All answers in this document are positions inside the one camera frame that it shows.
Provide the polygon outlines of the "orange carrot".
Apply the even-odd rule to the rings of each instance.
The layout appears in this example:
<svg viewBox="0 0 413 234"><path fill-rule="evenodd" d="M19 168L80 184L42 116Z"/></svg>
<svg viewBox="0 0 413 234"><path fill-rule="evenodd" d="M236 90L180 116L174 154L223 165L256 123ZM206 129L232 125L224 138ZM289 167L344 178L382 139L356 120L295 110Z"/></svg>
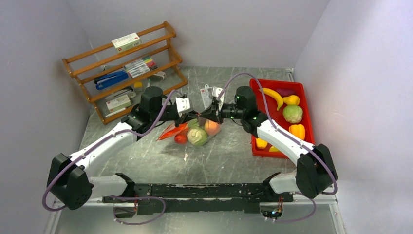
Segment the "orange carrot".
<svg viewBox="0 0 413 234"><path fill-rule="evenodd" d="M181 131L183 131L184 129L186 129L187 127L187 123L183 123L180 124L178 127L176 127L173 123L171 125L169 125L162 133L161 135L158 137L157 140L164 140L167 139L169 137L174 137L175 135L177 135L178 133L180 133Z"/></svg>

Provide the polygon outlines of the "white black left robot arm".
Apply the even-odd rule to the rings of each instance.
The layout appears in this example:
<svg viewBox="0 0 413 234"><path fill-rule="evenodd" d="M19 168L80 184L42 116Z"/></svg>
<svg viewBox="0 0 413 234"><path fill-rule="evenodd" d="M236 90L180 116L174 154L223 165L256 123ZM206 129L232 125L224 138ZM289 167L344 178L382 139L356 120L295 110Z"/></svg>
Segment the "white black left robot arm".
<svg viewBox="0 0 413 234"><path fill-rule="evenodd" d="M49 211L57 211L46 204L52 193L64 205L75 210L89 199L116 196L121 202L133 200L134 182L122 173L112 176L96 176L99 166L107 162L125 147L136 143L149 134L158 122L174 121L175 126L197 118L190 99L179 94L171 102L172 94L163 94L159 87L149 87L116 126L91 145L65 156L59 154L52 160L42 205Z"/></svg>

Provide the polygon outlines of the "orange peach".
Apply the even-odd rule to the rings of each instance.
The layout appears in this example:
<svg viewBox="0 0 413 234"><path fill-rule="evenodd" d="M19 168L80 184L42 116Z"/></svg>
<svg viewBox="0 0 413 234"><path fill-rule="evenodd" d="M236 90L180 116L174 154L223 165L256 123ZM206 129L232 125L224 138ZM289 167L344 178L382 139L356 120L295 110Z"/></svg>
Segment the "orange peach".
<svg viewBox="0 0 413 234"><path fill-rule="evenodd" d="M209 136L214 136L220 131L221 127L218 123L211 121L209 119L206 120L204 124L204 130Z"/></svg>

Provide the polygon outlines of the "red apple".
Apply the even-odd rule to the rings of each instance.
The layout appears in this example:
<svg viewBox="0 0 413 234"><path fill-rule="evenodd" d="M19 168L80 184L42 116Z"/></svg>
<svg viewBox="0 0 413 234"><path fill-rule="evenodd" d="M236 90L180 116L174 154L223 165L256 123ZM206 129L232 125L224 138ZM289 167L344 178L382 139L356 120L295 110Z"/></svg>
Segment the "red apple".
<svg viewBox="0 0 413 234"><path fill-rule="evenodd" d="M188 141L187 135L186 134L177 134L174 137L174 141L177 144L186 144Z"/></svg>

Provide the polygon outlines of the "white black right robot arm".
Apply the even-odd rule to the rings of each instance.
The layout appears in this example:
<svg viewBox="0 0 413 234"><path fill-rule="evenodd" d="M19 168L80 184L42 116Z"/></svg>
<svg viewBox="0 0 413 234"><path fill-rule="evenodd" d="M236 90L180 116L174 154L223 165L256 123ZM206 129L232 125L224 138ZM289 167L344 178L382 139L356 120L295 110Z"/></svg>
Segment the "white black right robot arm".
<svg viewBox="0 0 413 234"><path fill-rule="evenodd" d="M224 119L240 120L247 133L277 148L296 166L291 173L275 173L263 182L263 196L267 201L276 201L282 193L300 193L315 198L327 194L326 189L330 186L334 186L331 193L336 193L337 174L327 146L299 139L269 117L268 111L258 110L251 87L239 87L233 104L224 103L224 93L224 89L213 87L212 103L200 116L219 124Z"/></svg>

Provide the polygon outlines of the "clear zip bag orange zipper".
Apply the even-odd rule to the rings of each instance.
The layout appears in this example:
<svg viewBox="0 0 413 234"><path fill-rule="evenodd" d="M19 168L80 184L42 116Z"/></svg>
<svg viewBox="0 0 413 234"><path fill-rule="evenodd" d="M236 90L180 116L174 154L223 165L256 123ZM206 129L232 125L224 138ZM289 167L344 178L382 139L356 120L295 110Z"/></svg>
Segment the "clear zip bag orange zipper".
<svg viewBox="0 0 413 234"><path fill-rule="evenodd" d="M182 123L178 127L176 127L174 123L170 124L164 129L157 140L173 138L177 144L189 143L193 146L203 146L211 138L216 136L220 130L220 124L199 117Z"/></svg>

